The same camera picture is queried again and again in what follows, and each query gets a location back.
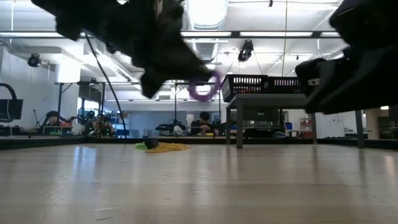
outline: purple ring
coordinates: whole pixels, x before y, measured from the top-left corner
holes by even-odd
[[[220,89],[220,86],[221,86],[221,75],[220,75],[220,73],[218,71],[214,70],[213,71],[213,77],[216,77],[216,83],[215,83],[215,85],[213,87],[211,87],[211,90],[206,95],[200,95],[197,92],[197,82],[193,81],[193,80],[190,80],[189,81],[189,87],[188,87],[189,95],[193,99],[195,99],[197,101],[200,101],[200,102],[207,102],[207,101],[211,100],[213,98],[213,96],[217,94],[217,91]]]

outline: yellow rope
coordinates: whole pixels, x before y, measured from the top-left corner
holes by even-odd
[[[171,152],[171,151],[185,151],[189,149],[189,146],[184,144],[174,143],[159,143],[155,149],[147,150],[146,153],[160,153],[160,152]]]

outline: blue object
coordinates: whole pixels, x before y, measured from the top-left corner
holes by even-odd
[[[285,133],[277,131],[274,134],[274,138],[276,138],[276,139],[286,139],[286,138],[289,138],[289,137]]]
[[[293,123],[286,122],[285,125],[287,130],[293,130]]]
[[[118,129],[117,131],[116,131],[116,134],[115,135],[117,135],[117,136],[124,136],[124,130],[123,129]],[[129,136],[130,135],[130,130],[126,130],[126,134],[127,134],[127,136]]]

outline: black basket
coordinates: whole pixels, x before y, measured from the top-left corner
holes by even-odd
[[[227,75],[221,87],[224,102],[235,94],[302,94],[297,77],[269,77],[267,75]]]

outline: green object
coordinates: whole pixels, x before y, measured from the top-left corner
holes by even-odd
[[[139,150],[148,150],[147,146],[144,143],[137,143],[136,144],[136,149]]]
[[[62,133],[60,131],[52,131],[50,135],[62,135]]]

